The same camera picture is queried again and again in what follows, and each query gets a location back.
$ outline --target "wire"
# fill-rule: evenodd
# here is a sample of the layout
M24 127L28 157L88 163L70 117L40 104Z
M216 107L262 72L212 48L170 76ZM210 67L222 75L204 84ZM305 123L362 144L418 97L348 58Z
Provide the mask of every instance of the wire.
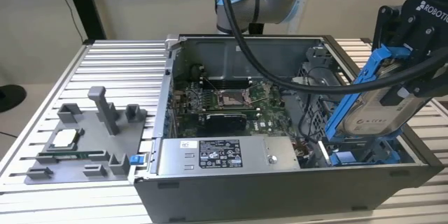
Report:
M198 107L201 106L201 99L198 98L198 94L190 89L185 89L185 91L189 91L194 94L194 96L197 98L197 105L196 105L194 109L198 109Z
M310 129L313 127L313 120L314 120L314 116L317 114L317 111L313 113L313 115L309 117L309 127L308 127L308 137L310 136Z
M308 73L306 73L308 76L310 75L310 71L313 71L314 69L325 69L325 70L329 70L328 67L322 67L322 66L312 67L312 68L308 70Z
M16 135L12 135L12 134L9 134L9 133L5 133L5 132L2 132L2 131L0 131L0 134L2 134L2 135L6 135L6 136L10 136L10 137L13 137L13 138L17 138L17 136L16 136Z
M78 37L80 37L80 39L81 39L81 42L84 42L81 32L78 31L78 28L77 28L77 25L76 25L76 21L74 21L74 16L73 16L73 10L72 10L72 7L70 7L70 5L69 5L69 3L68 3L68 0L64 0L64 1L65 1L66 6L68 6L68 9L69 9L69 11L70 11L72 21L73 21L73 25L74 25L74 28L76 28Z
M264 83L261 82L261 83L258 83L258 84L256 84L256 85L248 87L248 88L245 89L245 91L248 91L250 88L254 88L254 87L257 87L257 86L261 86L262 84L264 84Z
M313 134L308 135L308 136L314 136L320 133L320 131L316 131Z
M284 81L280 77L268 72L264 66L260 64L256 59L249 46L245 42L244 36L241 34L238 25L236 23L234 12L232 7L230 0L222 0L225 14L229 20L229 25L232 28L232 33L234 36L234 40L240 46L241 52L245 56L245 59L253 66L253 68L258 71L258 73L272 81L277 86L289 89L301 91L312 94L354 94L362 93L366 91L372 91L376 89L381 89L393 85L400 84L401 82L413 80L414 78L424 75L426 72L434 70L434 68L441 67L448 59L448 47L440 48L430 53L430 57L422 61L420 64L412 66L406 70L396 73L389 77L380 78L374 81L352 84L346 86L308 86L297 83L292 83L290 81Z
M269 97L262 97L262 98L260 98L260 99L257 99L257 100L254 100L254 101L250 101L249 102L249 104L252 104L252 103L254 103L254 102L258 102L258 101L262 101L262 100L265 100L265 99L268 99Z
M310 94L306 95L306 102L305 102L305 107L302 108L302 114L301 114L301 117L300 117L300 120L298 120L298 125L297 125L297 128L298 128L298 133L300 135L302 136L302 138L305 138L305 141L306 142L312 142L314 144L317 144L317 142L309 137L309 133L305 134L301 130L301 124L302 124L302 121L306 117L306 112L308 112L308 109L309 109L309 104L310 104Z

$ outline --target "slotted aluminum surface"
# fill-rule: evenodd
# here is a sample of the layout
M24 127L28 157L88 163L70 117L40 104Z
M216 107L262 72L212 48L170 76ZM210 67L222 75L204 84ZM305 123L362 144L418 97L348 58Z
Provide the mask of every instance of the slotted aluminum surface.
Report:
M361 67L369 56L369 45L360 39L340 39L337 42ZM81 57L73 60L73 75L68 69L64 73L66 80L61 80L53 96L44 101L44 105L49 106L42 107L34 124L30 123L18 136L14 143L17 151L8 152L10 162L4 159L0 163L0 167L8 163L0 177L0 192L4 192L0 195L0 223L150 223L136 190L128 182L28 186L22 183L22 173L34 162L28 158L41 150L56 126L60 104L77 102L82 109L93 109L93 104L85 99L92 85L108 88L108 100L117 107L138 103L148 110L140 152L150 149L164 53L161 41L97 41L81 50ZM448 167L448 112L437 101L430 101L421 109L409 126ZM374 211L238 223L348 222L446 223L448 168L420 188L398 191Z

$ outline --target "warning label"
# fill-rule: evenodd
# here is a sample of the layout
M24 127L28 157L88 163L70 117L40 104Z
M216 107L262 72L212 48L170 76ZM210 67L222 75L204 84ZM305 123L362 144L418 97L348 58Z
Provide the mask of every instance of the warning label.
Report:
M240 140L198 141L201 168L242 167Z

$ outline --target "wall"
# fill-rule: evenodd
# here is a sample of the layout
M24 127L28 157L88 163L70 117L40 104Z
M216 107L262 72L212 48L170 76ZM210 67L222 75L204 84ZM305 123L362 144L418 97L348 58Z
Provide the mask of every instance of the wall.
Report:
M308 0L298 33L369 37L378 6L401 1ZM96 0L96 4L110 39L164 39L169 33L216 31L213 0ZM0 5L0 75L10 83L54 82L80 47L64 0L0 0ZM286 24L265 27L266 34L285 32Z
M298 33L330 34L336 38L373 38L380 6L405 0L306 0Z
M166 34L214 33L213 0L96 0L110 38L162 39ZM266 25L284 34L286 24Z
M6 80L6 78L0 73L0 86L6 85L6 84L9 84L9 81Z
M0 4L1 76L21 84L54 82L80 47L64 0L0 0ZM96 0L96 4L109 39L164 39L169 33L216 31L213 0ZM285 28L286 24L268 25L265 32L282 34Z
M9 83L54 82L80 47L64 0L0 0L0 73Z

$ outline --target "motherboard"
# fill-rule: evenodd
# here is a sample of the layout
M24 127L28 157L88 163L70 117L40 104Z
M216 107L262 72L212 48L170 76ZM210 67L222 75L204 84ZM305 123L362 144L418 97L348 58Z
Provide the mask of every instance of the motherboard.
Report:
M278 87L201 77L174 91L177 137L296 136Z

